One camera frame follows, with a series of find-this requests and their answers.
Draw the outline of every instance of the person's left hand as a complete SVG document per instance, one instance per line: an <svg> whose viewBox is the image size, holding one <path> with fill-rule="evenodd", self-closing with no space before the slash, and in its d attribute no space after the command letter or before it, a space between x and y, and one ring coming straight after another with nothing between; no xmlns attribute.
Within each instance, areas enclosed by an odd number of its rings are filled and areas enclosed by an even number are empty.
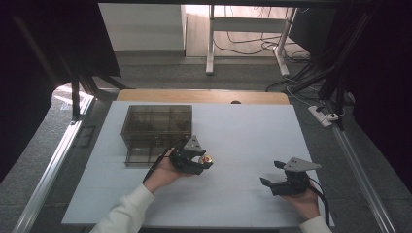
<svg viewBox="0 0 412 233"><path fill-rule="evenodd" d="M173 151L173 149L169 150L160 163L157 165L155 170L152 174L148 177L148 179L143 182L143 185L150 191L151 193L155 193L156 190L163 186L167 186L172 182L176 181L180 177L190 177L191 174L182 173L176 170L173 167L172 163L170 162L169 155Z"/></svg>

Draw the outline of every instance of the person's right hand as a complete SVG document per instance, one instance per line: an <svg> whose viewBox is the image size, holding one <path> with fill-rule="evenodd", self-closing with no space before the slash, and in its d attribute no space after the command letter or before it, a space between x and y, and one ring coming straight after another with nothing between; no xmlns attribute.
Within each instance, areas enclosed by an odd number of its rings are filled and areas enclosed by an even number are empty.
<svg viewBox="0 0 412 233"><path fill-rule="evenodd" d="M321 215L318 206L318 195L310 189L299 195L282 197L289 201L306 220Z"/></svg>

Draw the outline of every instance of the wall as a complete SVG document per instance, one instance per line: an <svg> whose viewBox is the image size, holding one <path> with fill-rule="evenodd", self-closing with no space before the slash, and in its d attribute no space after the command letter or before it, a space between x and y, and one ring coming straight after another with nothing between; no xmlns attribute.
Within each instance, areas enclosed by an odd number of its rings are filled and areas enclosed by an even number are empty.
<svg viewBox="0 0 412 233"><path fill-rule="evenodd" d="M114 51L185 49L185 6L99 3L99 7Z"/></svg>

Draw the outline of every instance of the black fabric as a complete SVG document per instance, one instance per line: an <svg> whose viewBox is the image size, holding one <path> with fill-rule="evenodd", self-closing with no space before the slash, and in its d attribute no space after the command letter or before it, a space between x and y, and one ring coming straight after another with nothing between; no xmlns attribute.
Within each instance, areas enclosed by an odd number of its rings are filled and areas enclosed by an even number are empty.
<svg viewBox="0 0 412 233"><path fill-rule="evenodd" d="M348 59L354 116L412 191L411 5L384 1Z"/></svg>
<svg viewBox="0 0 412 233"><path fill-rule="evenodd" d="M98 5L77 0L0 2L0 58L2 181L58 86L90 70L118 77L120 70Z"/></svg>

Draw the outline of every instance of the white sleeve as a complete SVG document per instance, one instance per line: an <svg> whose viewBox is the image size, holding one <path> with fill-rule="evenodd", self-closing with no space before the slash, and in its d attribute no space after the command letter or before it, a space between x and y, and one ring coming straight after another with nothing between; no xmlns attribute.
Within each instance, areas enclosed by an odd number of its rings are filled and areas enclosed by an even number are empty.
<svg viewBox="0 0 412 233"><path fill-rule="evenodd" d="M140 184L131 194L122 197L91 232L137 232L142 227L146 210L154 199L155 196Z"/></svg>
<svg viewBox="0 0 412 233"><path fill-rule="evenodd" d="M299 225L303 233L331 233L322 216L317 216Z"/></svg>

